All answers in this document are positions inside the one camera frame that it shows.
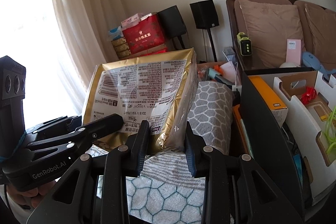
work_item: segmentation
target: red string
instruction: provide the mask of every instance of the red string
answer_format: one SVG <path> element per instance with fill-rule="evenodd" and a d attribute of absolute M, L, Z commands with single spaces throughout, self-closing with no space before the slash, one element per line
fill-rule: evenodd
<path fill-rule="evenodd" d="M 314 100 L 317 96 L 316 90 L 313 87 L 307 86 L 307 91 L 304 93 L 300 101 L 307 105 L 311 100 Z"/>

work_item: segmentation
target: neon green cord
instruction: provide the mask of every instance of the neon green cord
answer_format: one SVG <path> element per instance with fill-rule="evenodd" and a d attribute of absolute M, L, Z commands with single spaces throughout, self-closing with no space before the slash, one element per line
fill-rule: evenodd
<path fill-rule="evenodd" d="M 325 123 L 325 128 L 324 128 L 324 135 L 327 137 L 327 140 L 329 142 L 329 147 L 327 149 L 327 155 L 330 154 L 331 150 L 336 147 L 336 130 L 335 126 L 333 125 L 333 121 L 336 121 L 336 106 L 334 107 L 333 112 L 330 113 L 326 123 Z M 332 127 L 332 133 L 333 137 L 330 136 L 329 131 L 330 128 Z"/>

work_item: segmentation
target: gold plastic packaging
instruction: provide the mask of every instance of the gold plastic packaging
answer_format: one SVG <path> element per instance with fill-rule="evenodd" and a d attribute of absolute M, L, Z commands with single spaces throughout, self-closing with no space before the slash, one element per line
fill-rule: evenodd
<path fill-rule="evenodd" d="M 147 154 L 184 151 L 187 115 L 198 86 L 196 53 L 185 49 L 96 67 L 83 108 L 83 124 L 117 113 L 123 128 L 94 142 L 111 151 L 148 120 Z"/>

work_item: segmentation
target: yellow-green device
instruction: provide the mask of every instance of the yellow-green device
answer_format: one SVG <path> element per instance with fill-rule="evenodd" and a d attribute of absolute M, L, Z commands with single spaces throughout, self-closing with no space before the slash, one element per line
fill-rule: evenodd
<path fill-rule="evenodd" d="M 251 40 L 244 32 L 239 32 L 237 34 L 237 41 L 240 54 L 242 56 L 248 56 L 252 54 Z"/>

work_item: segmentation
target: human hand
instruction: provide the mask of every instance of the human hand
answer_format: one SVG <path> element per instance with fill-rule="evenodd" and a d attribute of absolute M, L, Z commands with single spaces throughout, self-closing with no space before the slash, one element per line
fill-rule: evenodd
<path fill-rule="evenodd" d="M 16 188 L 8 184 L 7 194 L 19 205 L 30 205 L 27 204 L 26 198 L 31 198 L 31 205 L 36 208 L 38 204 L 42 201 L 43 197 L 50 191 L 50 189 L 55 185 L 56 181 L 48 182 L 40 187 L 34 188 L 26 192 L 19 192 Z"/>

